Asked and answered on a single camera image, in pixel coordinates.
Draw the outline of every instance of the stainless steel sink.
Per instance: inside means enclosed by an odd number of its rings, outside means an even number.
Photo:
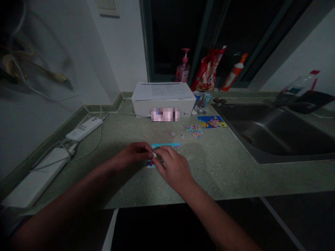
[[[265,104],[212,105],[259,164],[335,159],[335,139]]]

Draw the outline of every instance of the can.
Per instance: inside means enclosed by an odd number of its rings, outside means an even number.
[[[210,100],[213,97],[213,92],[211,91],[205,91],[202,100],[199,104],[199,108],[205,110],[207,106],[209,105]]]
[[[201,97],[201,92],[200,91],[194,91],[193,92],[196,100],[195,100],[195,104],[194,104],[194,107],[193,107],[193,110],[196,108],[196,105],[198,104],[199,100],[200,100],[200,97]]]

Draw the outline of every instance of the hand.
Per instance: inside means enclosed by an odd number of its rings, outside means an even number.
[[[165,162],[166,168],[159,159],[153,161],[165,181],[180,195],[196,184],[186,158],[177,153],[171,146],[162,146],[155,150]]]
[[[152,159],[152,148],[146,142],[134,142],[123,148],[114,158],[108,160],[106,167],[113,168],[116,172],[121,172],[131,164]]]

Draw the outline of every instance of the paper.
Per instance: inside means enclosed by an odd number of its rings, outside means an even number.
[[[190,99],[194,95],[187,83],[137,83],[133,100]]]

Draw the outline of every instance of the orange bottle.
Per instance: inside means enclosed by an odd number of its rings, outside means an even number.
[[[234,83],[235,79],[237,78],[237,76],[240,74],[240,72],[242,71],[244,65],[244,61],[247,58],[248,53],[244,53],[242,55],[241,61],[239,63],[237,63],[236,65],[234,65],[234,68],[231,70],[231,72],[229,73],[228,77],[226,78],[226,81],[224,82],[223,86],[221,87],[222,91],[228,91],[231,87],[231,85]]]

